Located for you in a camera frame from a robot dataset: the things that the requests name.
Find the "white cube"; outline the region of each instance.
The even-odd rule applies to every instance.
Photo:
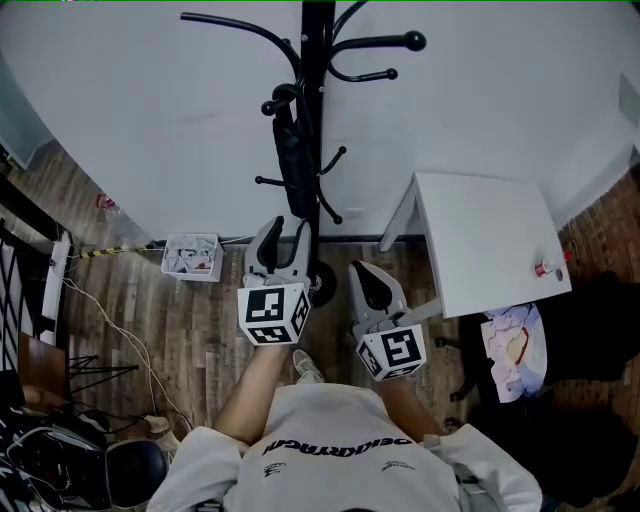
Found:
[[[356,352],[376,381],[409,375],[427,362],[419,325],[364,334]]]
[[[238,321],[256,346],[298,343],[311,306],[302,283],[238,289]]]

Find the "coat rack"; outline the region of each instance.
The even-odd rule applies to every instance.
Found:
[[[344,82],[369,82],[373,80],[395,80],[398,72],[389,68],[385,71],[349,76],[338,71],[332,59],[340,52],[361,48],[402,47],[417,52],[427,45],[425,37],[416,31],[403,35],[363,37],[336,43],[338,33],[345,23],[365,1],[351,5],[335,20],[335,1],[303,2],[302,31],[300,35],[301,54],[298,56],[291,41],[281,39],[262,27],[220,16],[197,13],[182,13],[180,19],[211,23],[224,27],[253,32],[276,45],[289,60],[295,75],[293,84],[277,86],[271,100],[262,104],[262,113],[274,116],[273,134],[278,153],[282,180],[272,180],[256,176],[256,183],[284,187],[291,213],[305,219],[311,228],[311,251],[308,276],[311,280],[311,297],[314,307],[320,307],[331,300],[336,289],[336,277],[329,265],[318,260],[318,233],[320,227],[320,206],[327,211],[336,224],[342,223],[338,215],[322,193],[320,177],[336,165],[347,152],[344,146],[329,164],[322,168],[322,98],[324,77],[329,71]],[[297,119],[293,119],[290,104],[296,102]]]

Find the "table leg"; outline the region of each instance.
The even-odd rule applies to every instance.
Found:
[[[391,247],[391,244],[393,244],[395,239],[398,238],[398,235],[401,235],[404,232],[407,222],[409,222],[413,209],[416,206],[416,194],[417,187],[412,179],[407,192],[400,202],[400,206],[398,206],[396,213],[393,214],[391,222],[389,222],[387,230],[378,244],[380,252],[387,252]]]

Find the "forearm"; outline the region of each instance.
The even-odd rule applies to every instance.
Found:
[[[444,434],[433,416],[420,403],[407,379],[379,382],[376,391],[382,398],[391,421],[417,443],[422,442],[426,434]]]
[[[213,428],[252,445],[262,438],[278,384],[287,345],[258,347]]]

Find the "white table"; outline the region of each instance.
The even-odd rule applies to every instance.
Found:
[[[451,318],[571,290],[551,215],[536,185],[480,176],[415,173],[380,242],[388,251],[418,207],[437,298],[414,310]],[[561,265],[537,277],[547,258]]]

